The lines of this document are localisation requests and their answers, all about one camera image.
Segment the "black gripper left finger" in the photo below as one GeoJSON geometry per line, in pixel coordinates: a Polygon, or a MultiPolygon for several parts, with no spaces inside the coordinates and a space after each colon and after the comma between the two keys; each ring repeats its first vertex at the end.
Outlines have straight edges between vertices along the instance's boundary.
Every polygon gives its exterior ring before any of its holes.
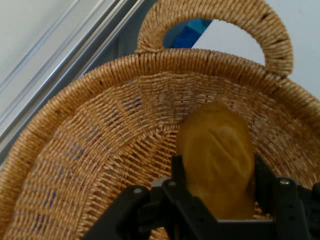
{"type": "Polygon", "coordinates": [[[83,236],[84,240],[148,240],[164,228],[171,240],[216,240],[218,222],[185,186],[182,158],[171,160],[171,177],[147,189],[124,189],[83,236]]]}

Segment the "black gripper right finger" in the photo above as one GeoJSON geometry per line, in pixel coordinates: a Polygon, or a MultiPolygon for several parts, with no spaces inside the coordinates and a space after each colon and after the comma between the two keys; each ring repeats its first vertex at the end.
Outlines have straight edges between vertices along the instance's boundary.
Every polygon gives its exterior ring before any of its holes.
{"type": "Polygon", "coordinates": [[[258,155],[255,197],[262,212],[274,218],[276,240],[320,238],[320,183],[308,189],[292,177],[277,176],[258,155]]]}

